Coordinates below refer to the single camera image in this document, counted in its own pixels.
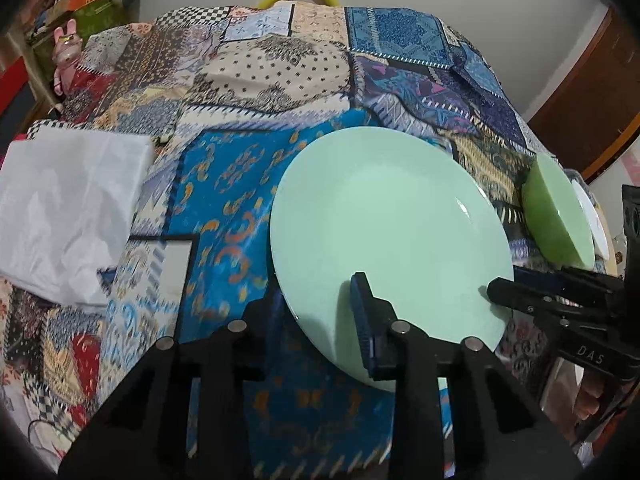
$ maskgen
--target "checkered fabric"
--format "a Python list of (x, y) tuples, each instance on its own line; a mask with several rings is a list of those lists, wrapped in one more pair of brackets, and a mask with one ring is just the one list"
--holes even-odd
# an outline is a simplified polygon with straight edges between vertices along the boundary
[(190, 27), (191, 25), (212, 25), (221, 22), (229, 14), (231, 7), (181, 7), (171, 10), (156, 18), (154, 22), (159, 28)]
[(62, 403), (52, 399), (49, 389), (31, 374), (22, 375), (26, 397), (40, 412), (40, 420), (50, 422), (70, 441), (74, 441), (80, 428), (73, 421), (71, 414)]
[(51, 126), (52, 128), (73, 128), (76, 130), (84, 130), (91, 127), (91, 125), (87, 123), (72, 124), (67, 121), (59, 121), (57, 119), (38, 119), (37, 121), (33, 121), (33, 124), (29, 126), (29, 129), (27, 130), (27, 139), (34, 139), (38, 135), (40, 128), (43, 126)]

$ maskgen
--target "wooden door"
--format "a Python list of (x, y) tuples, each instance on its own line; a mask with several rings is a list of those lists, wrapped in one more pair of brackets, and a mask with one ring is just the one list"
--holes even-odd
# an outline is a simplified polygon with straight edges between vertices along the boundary
[(639, 43), (609, 9), (578, 63), (529, 126), (562, 165), (589, 178), (616, 155), (612, 147), (634, 140), (638, 126), (631, 132), (628, 126), (637, 122), (638, 112)]

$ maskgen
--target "white plate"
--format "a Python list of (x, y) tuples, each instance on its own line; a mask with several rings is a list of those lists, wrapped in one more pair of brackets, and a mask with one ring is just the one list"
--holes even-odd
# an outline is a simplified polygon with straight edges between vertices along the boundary
[(349, 375), (378, 388), (362, 365), (349, 283), (430, 336), (475, 335), (495, 349), (503, 307), (484, 290), (513, 279), (504, 230), (471, 176), (442, 150), (363, 126), (327, 134), (292, 161), (271, 212), (271, 251), (290, 310), (312, 343)]
[(578, 197), (582, 210), (589, 222), (591, 236), (593, 236), (593, 247), (596, 249), (596, 254), (599, 254), (605, 260), (608, 260), (609, 245), (607, 244), (607, 236), (604, 234), (604, 228), (600, 222), (600, 217), (598, 216), (598, 213), (591, 203), (588, 195), (584, 192), (582, 186), (578, 184), (578, 181), (572, 180), (571, 184), (574, 186), (575, 195)]

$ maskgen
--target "wire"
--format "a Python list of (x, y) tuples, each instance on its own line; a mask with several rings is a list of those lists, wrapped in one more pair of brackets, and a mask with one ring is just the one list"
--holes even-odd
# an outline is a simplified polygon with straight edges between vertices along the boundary
[(49, 420), (45, 420), (44, 418), (37, 418), (35, 420), (32, 420), (27, 426), (27, 440), (29, 441), (29, 444), (31, 444), (32, 446), (33, 446), (33, 442), (31, 442), (31, 428), (38, 422), (44, 422), (45, 424), (49, 424), (54, 430), (56, 429), (53, 422), (50, 422)]

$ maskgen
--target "cardboard box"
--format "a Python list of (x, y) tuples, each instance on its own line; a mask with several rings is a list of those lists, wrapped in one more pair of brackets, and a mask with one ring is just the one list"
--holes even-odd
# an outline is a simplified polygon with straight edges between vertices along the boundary
[(49, 25), (52, 22), (55, 22), (56, 19), (62, 16), (65, 12), (77, 10), (91, 1), (93, 0), (60, 0), (47, 11), (47, 19), (45, 23)]

